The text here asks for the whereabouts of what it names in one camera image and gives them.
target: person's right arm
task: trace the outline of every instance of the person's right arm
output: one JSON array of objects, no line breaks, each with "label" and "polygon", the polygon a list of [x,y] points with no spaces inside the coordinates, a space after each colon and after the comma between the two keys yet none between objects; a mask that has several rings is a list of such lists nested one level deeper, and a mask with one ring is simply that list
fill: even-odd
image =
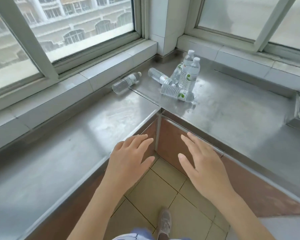
[{"label": "person's right arm", "polygon": [[212,147],[188,132],[181,139],[192,154],[194,166],[186,156],[179,161],[196,189],[224,215],[240,240],[275,240],[245,201],[234,191],[226,169]]}]

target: tiled floor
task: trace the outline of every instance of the tiled floor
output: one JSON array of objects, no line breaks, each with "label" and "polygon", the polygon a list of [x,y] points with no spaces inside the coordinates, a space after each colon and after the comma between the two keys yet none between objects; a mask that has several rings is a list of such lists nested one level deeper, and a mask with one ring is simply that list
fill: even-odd
[{"label": "tiled floor", "polygon": [[135,227],[149,229],[157,239],[158,214],[163,206],[172,214],[170,238],[226,238],[230,226],[222,214],[199,194],[186,176],[159,158],[121,199],[104,240],[129,233]]}]

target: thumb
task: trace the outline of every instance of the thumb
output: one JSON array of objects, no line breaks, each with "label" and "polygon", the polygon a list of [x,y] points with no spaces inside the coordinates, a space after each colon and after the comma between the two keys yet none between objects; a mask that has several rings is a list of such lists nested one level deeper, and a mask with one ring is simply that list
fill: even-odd
[{"label": "thumb", "polygon": [[143,163],[141,163],[141,165],[140,165],[140,168],[141,168],[140,170],[142,172],[141,175],[143,175],[148,170],[148,168],[150,168],[150,166],[152,165],[154,160],[155,160],[155,157],[150,156],[147,159],[145,159]]},{"label": "thumb", "polygon": [[193,168],[193,166],[189,162],[188,158],[184,154],[179,153],[178,158],[179,158],[179,162],[180,162],[181,166],[187,173],[188,177],[191,179],[192,175],[196,172],[196,170]]}]

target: standing bottle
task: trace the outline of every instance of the standing bottle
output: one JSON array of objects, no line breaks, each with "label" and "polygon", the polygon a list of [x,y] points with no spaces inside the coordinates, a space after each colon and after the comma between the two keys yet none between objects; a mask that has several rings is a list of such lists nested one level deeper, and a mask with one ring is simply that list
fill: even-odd
[{"label": "standing bottle", "polygon": [[112,90],[119,94],[128,87],[130,87],[132,84],[135,84],[136,81],[141,77],[141,72],[133,72],[129,76],[126,76],[124,79],[121,79],[120,81],[116,82],[112,85]]},{"label": "standing bottle", "polygon": [[184,80],[186,79],[186,74],[188,72],[190,65],[193,62],[194,57],[195,57],[195,51],[190,49],[188,51],[188,54],[185,56],[185,58],[183,60],[182,71],[180,73],[180,79],[179,79],[179,87],[180,88],[183,88],[183,83],[184,83]]},{"label": "standing bottle", "polygon": [[173,81],[173,84],[177,84],[180,80],[180,75],[181,75],[181,72],[182,72],[182,67],[183,67],[183,64],[180,63],[176,69],[174,70],[174,72],[172,73],[171,75],[171,80]]},{"label": "standing bottle", "polygon": [[183,82],[183,89],[192,92],[200,72],[200,58],[195,57]]},{"label": "standing bottle", "polygon": [[171,78],[169,78],[168,76],[166,76],[162,72],[159,72],[155,68],[150,68],[149,71],[148,71],[148,75],[150,77],[152,77],[154,80],[156,80],[157,82],[159,82],[160,84],[168,84],[168,85],[173,84],[173,81],[171,80]]},{"label": "standing bottle", "polygon": [[196,98],[195,95],[190,91],[186,91],[186,90],[183,90],[178,87],[172,87],[167,84],[162,85],[161,94],[181,100],[181,101],[185,101],[188,103],[193,102]]}]

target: human hand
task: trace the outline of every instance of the human hand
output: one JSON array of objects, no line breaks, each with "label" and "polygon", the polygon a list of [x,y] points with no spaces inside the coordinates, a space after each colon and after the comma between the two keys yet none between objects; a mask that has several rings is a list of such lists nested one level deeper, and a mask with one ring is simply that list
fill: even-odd
[{"label": "human hand", "polygon": [[155,157],[141,163],[148,146],[153,142],[147,134],[136,135],[120,141],[113,149],[103,182],[108,189],[119,192],[120,197],[130,189],[151,166]]},{"label": "human hand", "polygon": [[184,154],[179,153],[179,161],[196,189],[213,204],[218,200],[232,196],[235,191],[221,159],[212,147],[188,132],[181,139],[192,154],[195,168]]}]

